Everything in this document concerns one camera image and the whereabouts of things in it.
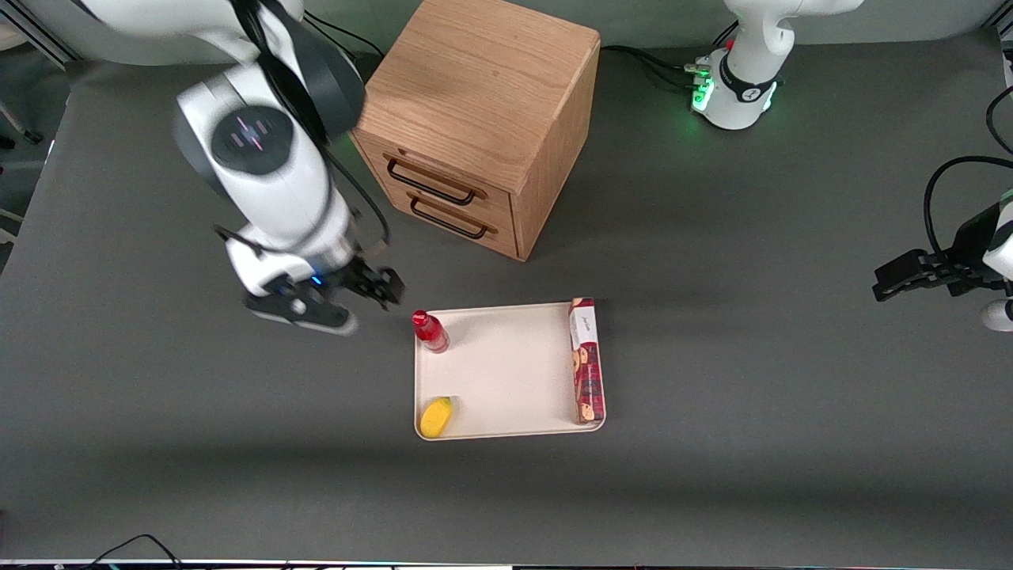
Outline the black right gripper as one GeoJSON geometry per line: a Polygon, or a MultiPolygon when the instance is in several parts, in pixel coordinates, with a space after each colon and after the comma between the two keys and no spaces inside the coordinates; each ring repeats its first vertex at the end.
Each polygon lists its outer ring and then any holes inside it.
{"type": "Polygon", "coordinates": [[[336,306],[336,295],[341,290],[373,300],[384,310],[401,306],[406,287],[393,268],[373,269],[368,264],[348,264],[347,267],[318,273],[313,277],[313,289],[282,289],[274,293],[276,317],[311,317],[317,303],[336,306]]]}

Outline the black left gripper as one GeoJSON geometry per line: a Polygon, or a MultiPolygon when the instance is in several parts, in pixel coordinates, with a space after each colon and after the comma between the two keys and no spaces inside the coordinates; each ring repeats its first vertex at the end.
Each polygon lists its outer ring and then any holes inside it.
{"type": "Polygon", "coordinates": [[[1006,292],[1005,278],[983,261],[985,250],[997,228],[1000,205],[993,203],[961,224],[950,248],[928,255],[912,249],[875,269],[872,286],[876,302],[916,289],[945,286],[951,297],[966,295],[978,288],[1006,292]]]}

